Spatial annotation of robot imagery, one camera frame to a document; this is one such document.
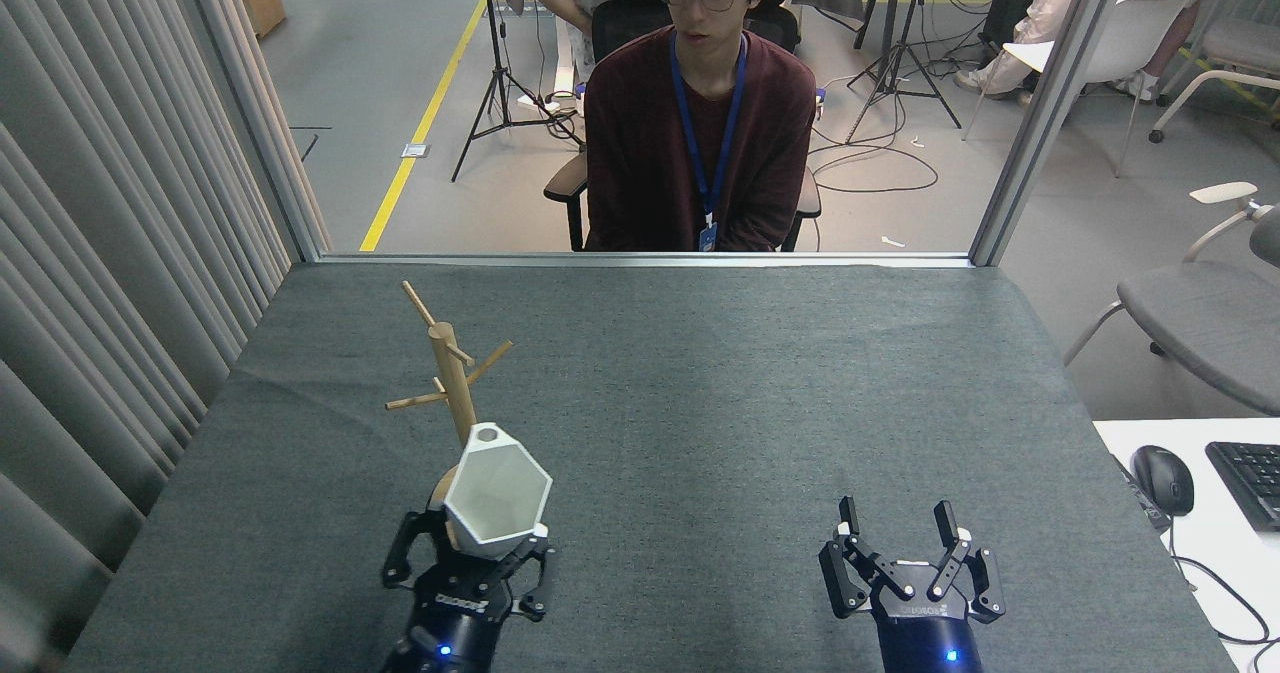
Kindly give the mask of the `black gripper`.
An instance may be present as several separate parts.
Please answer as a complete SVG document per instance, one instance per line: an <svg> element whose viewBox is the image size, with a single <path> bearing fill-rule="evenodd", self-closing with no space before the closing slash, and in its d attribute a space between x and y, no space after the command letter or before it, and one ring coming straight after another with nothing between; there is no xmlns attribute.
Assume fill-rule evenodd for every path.
<svg viewBox="0 0 1280 673"><path fill-rule="evenodd" d="M396 589L411 574L410 553L428 535L435 553L445 546L443 509L406 512L381 566L381 586ZM508 580L530 560L536 583L516 596ZM502 627L511 614L540 622L549 608L558 549L547 535L530 534L499 562L447 554L413 585L413 609L393 644L384 672L489 672Z"/></svg>
<svg viewBox="0 0 1280 673"><path fill-rule="evenodd" d="M963 528L948 500L933 508L943 545L934 566L891 562L861 536L851 496L838 502L840 522L819 551L833 614L849 618L870 601L881 658L887 672L984 672L968 617L983 624L998 619L1006 603L995 553ZM961 568L970 573L973 598L954 587Z"/></svg>

